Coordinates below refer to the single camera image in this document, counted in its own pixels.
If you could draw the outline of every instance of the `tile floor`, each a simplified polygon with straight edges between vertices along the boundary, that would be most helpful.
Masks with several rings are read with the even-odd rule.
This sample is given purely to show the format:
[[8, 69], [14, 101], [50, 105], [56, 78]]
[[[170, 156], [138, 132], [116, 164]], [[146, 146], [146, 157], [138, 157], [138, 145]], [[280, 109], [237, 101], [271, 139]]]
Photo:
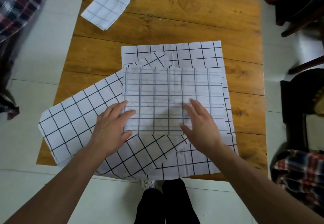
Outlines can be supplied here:
[[[41, 113], [52, 106], [82, 0], [47, 0], [14, 68], [9, 89], [21, 114], [6, 121], [0, 114], [0, 222], [5, 221], [59, 172], [36, 165], [42, 137]], [[297, 62], [323, 55], [321, 44], [298, 33], [281, 38], [274, 8], [261, 1], [268, 160], [286, 140], [279, 81]], [[318, 45], [316, 51], [310, 47]], [[185, 179], [201, 223], [256, 223], [227, 182]], [[94, 177], [69, 223], [133, 223], [140, 187], [127, 181]]]

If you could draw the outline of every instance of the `plaid cloth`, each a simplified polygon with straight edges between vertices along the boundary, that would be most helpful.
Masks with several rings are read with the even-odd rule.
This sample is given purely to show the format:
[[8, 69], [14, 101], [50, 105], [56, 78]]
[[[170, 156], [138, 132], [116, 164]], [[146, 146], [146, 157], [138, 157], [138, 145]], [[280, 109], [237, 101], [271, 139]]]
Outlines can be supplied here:
[[279, 158], [272, 168], [273, 181], [324, 216], [324, 155], [287, 150]]
[[43, 0], [0, 0], [0, 42], [22, 29]]

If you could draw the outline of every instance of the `hand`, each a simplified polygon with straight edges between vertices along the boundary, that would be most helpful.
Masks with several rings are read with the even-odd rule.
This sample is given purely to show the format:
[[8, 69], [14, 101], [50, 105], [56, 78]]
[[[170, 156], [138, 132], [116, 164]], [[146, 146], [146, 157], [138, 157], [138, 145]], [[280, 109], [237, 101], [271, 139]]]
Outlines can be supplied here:
[[183, 108], [190, 116], [192, 130], [184, 124], [180, 125], [180, 128], [194, 147], [208, 157], [223, 144], [222, 138], [213, 117], [206, 108], [194, 99], [190, 99], [190, 103], [192, 107], [189, 104], [184, 104]]
[[132, 131], [123, 133], [127, 120], [136, 113], [135, 110], [126, 111], [120, 116], [128, 101], [116, 103], [108, 107], [97, 117], [95, 129], [87, 145], [105, 158], [114, 154], [132, 135]]

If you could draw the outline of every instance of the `tabletop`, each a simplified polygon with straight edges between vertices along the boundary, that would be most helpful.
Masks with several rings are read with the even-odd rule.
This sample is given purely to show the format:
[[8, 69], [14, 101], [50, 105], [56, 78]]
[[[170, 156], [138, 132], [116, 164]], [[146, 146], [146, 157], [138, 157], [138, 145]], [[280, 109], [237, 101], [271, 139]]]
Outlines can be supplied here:
[[[92, 1], [82, 0], [80, 13]], [[120, 70], [121, 46], [221, 40], [239, 155], [268, 174], [258, 1], [131, 0], [106, 31], [80, 13], [54, 104]], [[37, 164], [56, 165], [44, 140]]]

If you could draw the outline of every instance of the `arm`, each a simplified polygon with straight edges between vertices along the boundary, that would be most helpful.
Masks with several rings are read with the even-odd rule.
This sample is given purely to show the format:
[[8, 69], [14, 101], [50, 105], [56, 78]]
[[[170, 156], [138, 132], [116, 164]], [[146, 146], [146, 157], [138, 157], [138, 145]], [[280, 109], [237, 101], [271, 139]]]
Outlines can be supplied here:
[[181, 125], [195, 148], [221, 170], [259, 224], [323, 223], [324, 219], [263, 176], [222, 142], [212, 116], [196, 100], [184, 105], [192, 130]]
[[132, 135], [122, 129], [135, 111], [118, 117], [126, 104], [113, 104], [100, 114], [88, 145], [5, 224], [67, 223], [96, 169]]

